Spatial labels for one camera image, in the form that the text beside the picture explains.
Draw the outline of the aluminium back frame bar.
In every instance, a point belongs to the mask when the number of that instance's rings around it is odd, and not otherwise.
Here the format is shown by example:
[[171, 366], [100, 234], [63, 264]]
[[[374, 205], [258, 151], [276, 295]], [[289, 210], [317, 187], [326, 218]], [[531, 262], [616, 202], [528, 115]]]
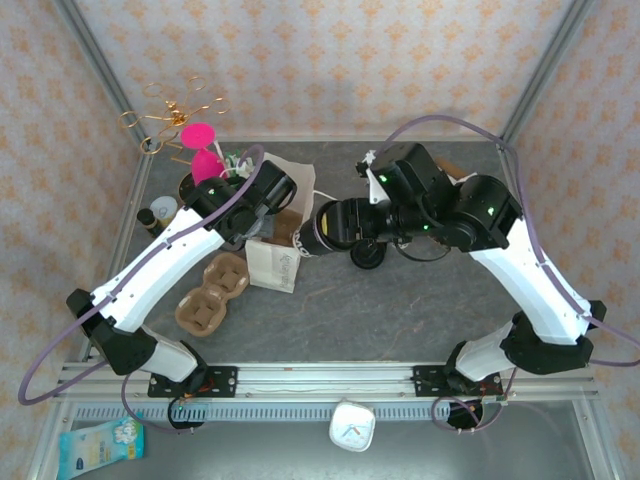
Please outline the aluminium back frame bar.
[[[248, 136], [230, 136], [222, 135], [218, 137], [218, 142], [228, 143], [268, 143], [268, 142], [375, 142], [383, 143], [387, 136], [380, 135], [248, 135]], [[463, 135], [454, 136], [428, 136], [426, 134], [411, 134], [405, 132], [396, 138], [396, 141], [415, 141], [415, 142], [482, 142], [487, 138], [477, 134], [476, 132], [468, 132]]]

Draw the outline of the small dark bottle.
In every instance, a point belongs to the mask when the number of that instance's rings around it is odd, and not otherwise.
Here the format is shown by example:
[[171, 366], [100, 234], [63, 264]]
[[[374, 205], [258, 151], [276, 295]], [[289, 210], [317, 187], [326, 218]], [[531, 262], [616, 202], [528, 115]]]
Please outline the small dark bottle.
[[140, 209], [136, 218], [152, 238], [157, 238], [162, 233], [163, 227], [151, 209]]

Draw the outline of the aluminium front frame rail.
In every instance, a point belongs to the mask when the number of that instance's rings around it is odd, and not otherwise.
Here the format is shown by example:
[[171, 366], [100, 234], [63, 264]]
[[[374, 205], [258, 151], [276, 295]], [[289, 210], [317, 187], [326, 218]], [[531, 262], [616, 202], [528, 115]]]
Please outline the aluminium front frame rail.
[[[95, 362], [65, 363], [59, 384], [93, 366]], [[237, 401], [263, 402], [356, 402], [409, 401], [416, 397], [413, 365], [407, 362], [317, 362], [239, 363], [235, 385]], [[122, 378], [102, 367], [72, 385], [59, 399], [74, 401], [120, 400]], [[135, 372], [127, 382], [127, 400], [143, 401], [150, 374]], [[595, 378], [589, 369], [537, 377], [518, 372], [509, 400], [564, 401], [599, 398]]]

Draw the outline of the gold pull-tab tin can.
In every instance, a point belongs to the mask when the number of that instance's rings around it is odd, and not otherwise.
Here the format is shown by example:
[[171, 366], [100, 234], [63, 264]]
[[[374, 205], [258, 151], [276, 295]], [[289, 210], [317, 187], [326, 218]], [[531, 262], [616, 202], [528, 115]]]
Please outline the gold pull-tab tin can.
[[156, 219], [164, 227], [174, 219], [179, 208], [177, 200], [172, 196], [160, 196], [153, 200], [149, 206]]

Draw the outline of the black paper cup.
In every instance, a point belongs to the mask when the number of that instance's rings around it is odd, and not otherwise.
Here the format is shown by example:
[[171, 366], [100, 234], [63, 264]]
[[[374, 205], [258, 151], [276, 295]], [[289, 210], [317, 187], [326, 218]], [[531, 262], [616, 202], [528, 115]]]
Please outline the black paper cup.
[[323, 230], [324, 215], [337, 203], [338, 201], [334, 200], [322, 205], [293, 234], [293, 245], [302, 256], [319, 257], [329, 253], [342, 253], [349, 250], [349, 246], [339, 245], [330, 240]]

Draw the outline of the blue wet wipes pack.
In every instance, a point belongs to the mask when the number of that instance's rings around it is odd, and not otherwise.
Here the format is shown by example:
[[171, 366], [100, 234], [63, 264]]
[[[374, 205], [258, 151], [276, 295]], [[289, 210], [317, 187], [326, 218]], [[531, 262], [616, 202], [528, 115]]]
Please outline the blue wet wipes pack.
[[61, 433], [56, 480], [73, 480], [119, 461], [140, 459], [144, 450], [144, 427], [130, 416]]

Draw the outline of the aluminium right side rail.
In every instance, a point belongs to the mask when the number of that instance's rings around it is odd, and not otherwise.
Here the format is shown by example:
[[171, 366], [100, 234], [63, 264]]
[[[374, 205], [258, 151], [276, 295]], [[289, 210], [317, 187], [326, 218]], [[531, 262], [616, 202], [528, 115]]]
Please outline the aluminium right side rail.
[[509, 188], [518, 200], [523, 214], [508, 235], [512, 248], [510, 255], [516, 264], [516, 272], [512, 274], [512, 278], [519, 282], [515, 299], [541, 341], [573, 346], [580, 332], [576, 332], [571, 324], [571, 309], [545, 273], [547, 258], [536, 250], [535, 241], [531, 239], [527, 203], [518, 184], [516, 162], [505, 148], [499, 149], [499, 155]]

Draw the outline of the stack of black cup lids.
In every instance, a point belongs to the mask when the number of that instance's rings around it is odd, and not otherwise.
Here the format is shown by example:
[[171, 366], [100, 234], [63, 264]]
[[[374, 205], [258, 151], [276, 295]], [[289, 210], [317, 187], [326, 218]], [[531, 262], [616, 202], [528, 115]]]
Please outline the stack of black cup lids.
[[386, 252], [386, 243], [361, 240], [350, 250], [350, 259], [356, 267], [363, 270], [372, 270], [383, 263]]

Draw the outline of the aluminium frame post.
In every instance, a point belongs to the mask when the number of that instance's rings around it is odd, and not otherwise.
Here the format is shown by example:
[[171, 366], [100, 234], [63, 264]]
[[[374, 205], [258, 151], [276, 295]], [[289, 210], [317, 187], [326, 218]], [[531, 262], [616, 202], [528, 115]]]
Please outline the aluminium frame post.
[[125, 112], [132, 112], [134, 108], [77, 0], [51, 1], [110, 100], [115, 111], [115, 119], [119, 120], [120, 115]]
[[569, 8], [554, 32], [534, 69], [514, 111], [502, 132], [502, 139], [514, 144], [551, 80], [562, 57], [578, 35], [596, 0], [571, 0]]

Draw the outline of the aluminium left frame post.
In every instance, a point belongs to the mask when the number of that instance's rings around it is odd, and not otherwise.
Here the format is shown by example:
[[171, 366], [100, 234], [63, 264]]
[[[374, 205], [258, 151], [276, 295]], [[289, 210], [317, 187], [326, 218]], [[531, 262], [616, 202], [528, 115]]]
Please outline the aluminium left frame post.
[[119, 120], [120, 115], [125, 112], [132, 112], [134, 108], [77, 0], [51, 1], [110, 100], [115, 111], [115, 119]]

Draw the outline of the aluminium right frame post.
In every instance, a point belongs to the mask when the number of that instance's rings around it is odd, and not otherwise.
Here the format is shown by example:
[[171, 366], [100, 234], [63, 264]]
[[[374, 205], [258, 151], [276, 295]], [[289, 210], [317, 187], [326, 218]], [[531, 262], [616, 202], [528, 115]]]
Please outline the aluminium right frame post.
[[562, 57], [578, 35], [596, 0], [571, 0], [569, 8], [554, 32], [534, 69], [514, 111], [502, 132], [502, 139], [514, 144], [551, 80]]

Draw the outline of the white printed paper gift bag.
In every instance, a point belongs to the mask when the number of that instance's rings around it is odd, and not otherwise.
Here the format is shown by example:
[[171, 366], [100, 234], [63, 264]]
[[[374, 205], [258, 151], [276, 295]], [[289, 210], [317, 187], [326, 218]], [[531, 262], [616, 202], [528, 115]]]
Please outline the white printed paper gift bag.
[[[303, 215], [303, 223], [310, 219], [314, 206], [315, 168], [310, 164], [287, 161], [266, 153], [265, 160], [281, 168], [298, 187], [292, 202], [285, 208]], [[272, 244], [271, 238], [256, 236], [245, 243], [245, 254], [253, 286], [285, 293], [293, 293], [300, 260], [303, 257], [294, 247]]]

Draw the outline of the white square clock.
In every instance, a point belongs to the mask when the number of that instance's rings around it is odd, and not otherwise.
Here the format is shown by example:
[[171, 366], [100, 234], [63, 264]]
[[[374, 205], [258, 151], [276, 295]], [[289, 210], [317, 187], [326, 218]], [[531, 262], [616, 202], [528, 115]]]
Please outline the white square clock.
[[331, 416], [329, 439], [343, 450], [362, 453], [370, 447], [375, 427], [376, 416], [372, 408], [342, 400]]

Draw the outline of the pink plastic goblet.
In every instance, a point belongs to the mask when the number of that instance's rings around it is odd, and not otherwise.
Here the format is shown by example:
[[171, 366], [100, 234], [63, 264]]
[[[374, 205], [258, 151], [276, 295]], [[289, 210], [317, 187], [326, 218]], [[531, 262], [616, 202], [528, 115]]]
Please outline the pink plastic goblet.
[[191, 161], [191, 175], [196, 186], [224, 174], [222, 156], [209, 149], [216, 140], [216, 132], [212, 126], [206, 123], [189, 125], [182, 131], [180, 139], [184, 147], [195, 151]]

